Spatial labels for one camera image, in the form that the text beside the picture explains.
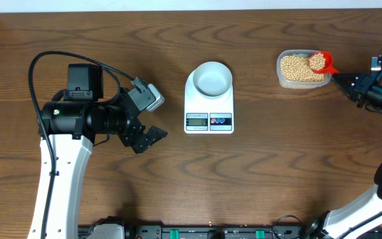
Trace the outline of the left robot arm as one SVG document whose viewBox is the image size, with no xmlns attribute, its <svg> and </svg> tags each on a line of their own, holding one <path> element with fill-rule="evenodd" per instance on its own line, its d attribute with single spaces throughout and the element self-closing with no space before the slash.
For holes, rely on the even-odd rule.
<svg viewBox="0 0 382 239">
<path fill-rule="evenodd" d="M 39 111 L 41 170 L 29 238 L 79 236 L 84 173 L 97 135 L 117 135 L 136 154 L 167 136 L 138 119 L 141 112 L 152 112 L 164 102 L 157 88 L 136 78 L 132 89 L 119 87 L 104 102 L 105 71 L 96 64 L 70 64 L 67 88 Z"/>
</svg>

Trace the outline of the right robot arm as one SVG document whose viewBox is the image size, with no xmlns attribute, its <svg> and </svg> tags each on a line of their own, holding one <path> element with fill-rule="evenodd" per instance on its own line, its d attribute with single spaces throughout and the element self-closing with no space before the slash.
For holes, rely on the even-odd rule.
<svg viewBox="0 0 382 239">
<path fill-rule="evenodd" d="M 369 74 L 333 74 L 332 80 L 359 108 L 382 115 L 382 56 L 371 59 Z M 374 184 L 349 204 L 326 211 L 306 229 L 303 238 L 359 238 L 382 225 L 382 163 Z"/>
</svg>

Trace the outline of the red measuring scoop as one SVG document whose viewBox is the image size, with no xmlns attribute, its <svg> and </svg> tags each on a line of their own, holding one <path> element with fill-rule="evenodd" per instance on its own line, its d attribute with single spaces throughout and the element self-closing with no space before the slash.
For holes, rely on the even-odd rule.
<svg viewBox="0 0 382 239">
<path fill-rule="evenodd" d="M 339 71 L 333 67 L 333 58 L 332 58 L 332 55 L 329 52 L 326 52 L 326 51 L 320 51 L 320 52 L 324 55 L 324 58 L 326 59 L 325 68 L 323 70 L 312 70 L 309 67 L 311 69 L 311 71 L 313 71 L 314 73 L 317 73 L 317 74 L 329 73 L 329 74 L 333 75 L 333 74 L 339 73 Z"/>
</svg>

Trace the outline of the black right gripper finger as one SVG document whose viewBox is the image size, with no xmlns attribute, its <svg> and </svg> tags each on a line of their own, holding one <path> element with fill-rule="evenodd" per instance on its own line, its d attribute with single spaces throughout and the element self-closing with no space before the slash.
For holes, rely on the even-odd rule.
<svg viewBox="0 0 382 239">
<path fill-rule="evenodd" d="M 333 74 L 332 80 L 335 83 L 354 83 L 357 78 L 359 77 L 359 74 Z"/>
<path fill-rule="evenodd" d="M 333 82 L 339 87 L 346 97 L 353 99 L 354 82 L 348 79 L 333 79 Z"/>
</svg>

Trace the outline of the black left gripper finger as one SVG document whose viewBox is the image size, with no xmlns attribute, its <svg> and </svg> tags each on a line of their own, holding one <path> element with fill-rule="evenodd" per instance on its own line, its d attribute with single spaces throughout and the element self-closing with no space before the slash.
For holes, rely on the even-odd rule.
<svg viewBox="0 0 382 239">
<path fill-rule="evenodd" d="M 136 154 L 144 153 L 156 140 L 155 134 L 140 134 L 132 142 L 131 148 Z"/>
<path fill-rule="evenodd" d="M 164 139 L 167 135 L 168 135 L 167 131 L 155 126 L 150 127 L 147 132 L 147 137 L 149 138 L 149 141 L 151 143 L 156 143 Z"/>
</svg>

